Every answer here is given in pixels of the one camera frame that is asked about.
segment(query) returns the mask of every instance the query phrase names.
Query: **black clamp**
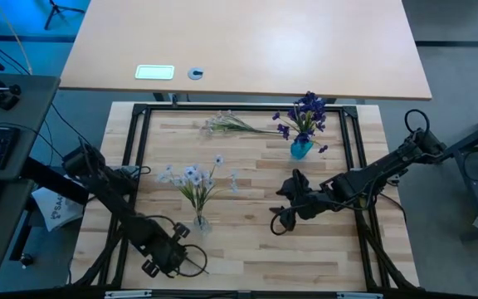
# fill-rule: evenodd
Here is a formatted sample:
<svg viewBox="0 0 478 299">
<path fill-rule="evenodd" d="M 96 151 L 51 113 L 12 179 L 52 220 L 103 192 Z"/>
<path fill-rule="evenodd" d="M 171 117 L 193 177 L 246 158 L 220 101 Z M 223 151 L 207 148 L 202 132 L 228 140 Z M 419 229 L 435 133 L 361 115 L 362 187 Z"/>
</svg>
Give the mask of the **black clamp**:
<svg viewBox="0 0 478 299">
<path fill-rule="evenodd" d="M 0 81 L 0 108 L 4 110 L 10 110 L 13 108 L 20 100 L 18 97 L 22 93 L 22 88 L 17 85 L 11 85 L 9 87 Z"/>
</svg>

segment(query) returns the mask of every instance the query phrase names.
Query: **flower bouquet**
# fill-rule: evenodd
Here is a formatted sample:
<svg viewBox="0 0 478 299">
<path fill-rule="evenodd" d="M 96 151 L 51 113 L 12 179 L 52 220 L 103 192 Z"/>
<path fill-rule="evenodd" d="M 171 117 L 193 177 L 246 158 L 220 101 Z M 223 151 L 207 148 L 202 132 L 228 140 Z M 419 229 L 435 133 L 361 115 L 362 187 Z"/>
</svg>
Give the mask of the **flower bouquet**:
<svg viewBox="0 0 478 299">
<path fill-rule="evenodd" d="M 202 215 L 204 205 L 213 197 L 222 191 L 231 189 L 233 193 L 237 192 L 237 174 L 233 173 L 228 178 L 232 178 L 230 188 L 216 189 L 215 179 L 213 174 L 216 168 L 224 164 L 224 158 L 217 155 L 214 160 L 211 171 L 202 169 L 198 164 L 188 166 L 183 171 L 183 174 L 173 174 L 173 166 L 168 165 L 165 172 L 158 175 L 157 182 L 172 183 L 183 196 L 191 202 L 195 209 L 197 217 L 193 220 L 195 228 L 200 230 L 202 234 L 210 233 L 212 228 L 208 220 Z"/>
<path fill-rule="evenodd" d="M 293 107 L 287 112 L 288 120 L 281 117 L 280 112 L 272 116 L 273 120 L 280 120 L 284 124 L 278 124 L 277 131 L 258 130 L 234 115 L 231 111 L 222 113 L 219 111 L 216 117 L 206 120 L 206 124 L 201 127 L 201 132 L 206 136 L 211 136 L 215 131 L 238 131 L 252 132 L 261 134 L 278 134 L 285 140 L 294 137 L 294 142 L 290 146 L 290 153 L 295 159 L 302 159 L 309 152 L 313 144 L 320 146 L 319 153 L 324 153 L 328 145 L 321 145 L 313 140 L 315 130 L 324 132 L 325 129 L 325 100 L 318 98 L 315 93 L 307 92 L 305 96 L 294 102 Z"/>
</svg>

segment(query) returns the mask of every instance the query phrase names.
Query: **metal bracket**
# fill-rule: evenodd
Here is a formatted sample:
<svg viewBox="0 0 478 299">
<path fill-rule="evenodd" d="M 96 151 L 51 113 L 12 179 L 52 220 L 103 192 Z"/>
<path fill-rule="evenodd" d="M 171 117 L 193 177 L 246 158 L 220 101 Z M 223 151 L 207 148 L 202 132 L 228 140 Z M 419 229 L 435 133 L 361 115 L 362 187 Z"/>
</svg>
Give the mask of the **metal bracket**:
<svg viewBox="0 0 478 299">
<path fill-rule="evenodd" d="M 337 299 L 383 299 L 383 294 L 340 292 Z"/>
<path fill-rule="evenodd" d="M 342 110 L 346 113 L 346 115 L 349 115 L 354 119 L 359 117 L 357 114 L 357 107 L 355 106 L 342 106 Z"/>
<path fill-rule="evenodd" d="M 145 109 L 147 109 L 147 104 L 134 104 L 134 107 L 132 107 L 132 116 L 142 114 Z"/>
<path fill-rule="evenodd" d="M 152 295 L 153 295 L 153 290 L 114 291 L 114 292 L 106 292 L 105 299 L 150 298 Z"/>
</svg>

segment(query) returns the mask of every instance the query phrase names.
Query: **small vase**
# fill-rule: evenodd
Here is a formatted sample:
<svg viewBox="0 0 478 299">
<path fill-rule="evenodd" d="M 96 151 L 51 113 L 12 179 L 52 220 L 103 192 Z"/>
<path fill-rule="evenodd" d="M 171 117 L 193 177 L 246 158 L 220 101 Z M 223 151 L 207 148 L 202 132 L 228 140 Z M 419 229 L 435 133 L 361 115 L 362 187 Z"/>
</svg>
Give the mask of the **small vase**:
<svg viewBox="0 0 478 299">
<path fill-rule="evenodd" d="M 201 214 L 197 215 L 193 220 L 195 230 L 199 231 L 203 236 L 208 235 L 212 231 L 212 225 Z"/>
<path fill-rule="evenodd" d="M 292 157 L 295 159 L 302 159 L 312 147 L 313 141 L 301 143 L 298 140 L 295 140 L 295 142 L 290 145 L 290 154 L 292 154 Z"/>
</svg>

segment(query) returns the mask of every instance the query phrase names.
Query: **gray floor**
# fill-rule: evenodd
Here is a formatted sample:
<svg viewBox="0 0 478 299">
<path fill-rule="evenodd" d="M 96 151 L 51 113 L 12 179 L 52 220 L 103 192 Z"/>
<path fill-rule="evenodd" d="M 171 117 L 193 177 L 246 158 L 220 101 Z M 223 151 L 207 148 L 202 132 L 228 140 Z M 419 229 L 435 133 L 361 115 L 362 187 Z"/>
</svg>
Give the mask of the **gray floor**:
<svg viewBox="0 0 478 299">
<path fill-rule="evenodd" d="M 45 34 L 45 3 L 34 2 L 37 14 L 33 22 L 12 16 L 19 33 Z M 86 7 L 87 1 L 66 1 Z M 478 40 L 478 0 L 405 0 L 403 1 L 416 40 Z M 68 23 L 53 23 L 47 34 L 75 34 L 81 18 L 67 18 Z M 7 29 L 0 20 L 0 34 Z M 15 43 L 0 46 L 22 61 Z M 26 43 L 35 74 L 59 76 L 71 44 Z M 472 132 L 478 123 L 478 48 L 418 49 L 432 89 L 430 102 L 366 100 L 380 105 L 388 145 L 395 149 L 407 136 L 403 115 L 411 108 L 424 110 L 431 119 L 432 131 L 447 144 Z M 290 98 L 257 96 L 192 96 L 196 100 L 290 101 Z M 55 104 L 63 115 L 94 145 L 100 145 L 113 100 L 152 100 L 145 94 L 89 91 L 61 91 Z M 48 116 L 55 146 L 68 152 L 76 139 L 51 112 Z M 50 151 L 37 142 L 32 155 L 48 161 Z M 412 166 L 399 188 L 407 210 L 407 226 L 420 283 L 428 290 L 478 295 L 478 242 L 461 243 L 458 236 L 472 229 L 474 211 L 455 164 Z M 66 265 L 76 242 L 78 223 L 54 233 L 35 228 L 27 251 L 37 263 L 22 270 L 14 262 L 5 262 L 0 271 L 0 292 L 29 288 L 54 287 L 64 283 Z"/>
</svg>

